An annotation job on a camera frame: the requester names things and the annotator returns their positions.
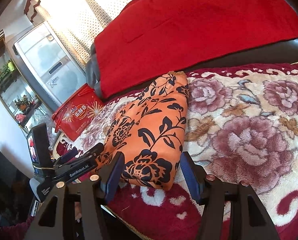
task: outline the orange floral fabric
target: orange floral fabric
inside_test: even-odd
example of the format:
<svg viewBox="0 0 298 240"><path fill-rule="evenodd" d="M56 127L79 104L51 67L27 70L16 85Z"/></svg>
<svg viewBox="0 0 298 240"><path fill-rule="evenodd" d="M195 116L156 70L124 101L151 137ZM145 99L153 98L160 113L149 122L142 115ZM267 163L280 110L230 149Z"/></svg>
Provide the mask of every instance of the orange floral fabric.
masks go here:
<svg viewBox="0 0 298 240"><path fill-rule="evenodd" d="M185 140L188 95L183 72L170 72L153 81L116 114L105 149L97 156L96 170L123 152L123 180L169 190Z"/></svg>

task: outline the red gift bag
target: red gift bag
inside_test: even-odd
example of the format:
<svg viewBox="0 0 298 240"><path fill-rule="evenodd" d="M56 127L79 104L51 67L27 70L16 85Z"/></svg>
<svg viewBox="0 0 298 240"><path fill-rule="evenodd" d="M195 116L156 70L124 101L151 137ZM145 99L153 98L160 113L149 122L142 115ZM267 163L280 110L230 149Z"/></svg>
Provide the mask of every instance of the red gift bag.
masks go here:
<svg viewBox="0 0 298 240"><path fill-rule="evenodd" d="M95 90L84 84L52 115L56 123L55 132L60 129L75 141L103 106Z"/></svg>

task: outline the wall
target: wall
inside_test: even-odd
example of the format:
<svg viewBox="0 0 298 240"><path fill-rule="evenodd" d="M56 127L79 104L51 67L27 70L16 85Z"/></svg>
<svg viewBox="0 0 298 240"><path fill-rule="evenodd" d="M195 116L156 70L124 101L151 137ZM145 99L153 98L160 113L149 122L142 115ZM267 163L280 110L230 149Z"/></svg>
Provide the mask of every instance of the wall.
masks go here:
<svg viewBox="0 0 298 240"><path fill-rule="evenodd" d="M12 0L0 16L0 30L6 41L32 24L23 14L26 0ZM26 137L0 101L0 151L26 176L33 176Z"/></svg>

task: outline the red blanket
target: red blanket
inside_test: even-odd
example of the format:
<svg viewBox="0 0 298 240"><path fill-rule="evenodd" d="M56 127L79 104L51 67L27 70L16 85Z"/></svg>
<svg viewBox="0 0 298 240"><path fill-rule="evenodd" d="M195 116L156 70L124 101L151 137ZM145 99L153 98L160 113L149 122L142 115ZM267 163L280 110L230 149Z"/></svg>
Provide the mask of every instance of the red blanket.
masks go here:
<svg viewBox="0 0 298 240"><path fill-rule="evenodd" d="M298 37L284 0L136 0L96 38L105 98L171 70Z"/></svg>

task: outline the curtain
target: curtain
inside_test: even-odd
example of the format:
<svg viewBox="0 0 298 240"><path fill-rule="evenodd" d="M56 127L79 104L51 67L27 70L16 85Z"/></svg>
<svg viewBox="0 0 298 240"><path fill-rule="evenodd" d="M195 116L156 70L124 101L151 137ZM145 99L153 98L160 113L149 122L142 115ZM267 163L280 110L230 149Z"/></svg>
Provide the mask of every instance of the curtain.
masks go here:
<svg viewBox="0 0 298 240"><path fill-rule="evenodd" d="M24 13L38 25L47 21L65 48L85 68L94 38L131 0L27 0Z"/></svg>

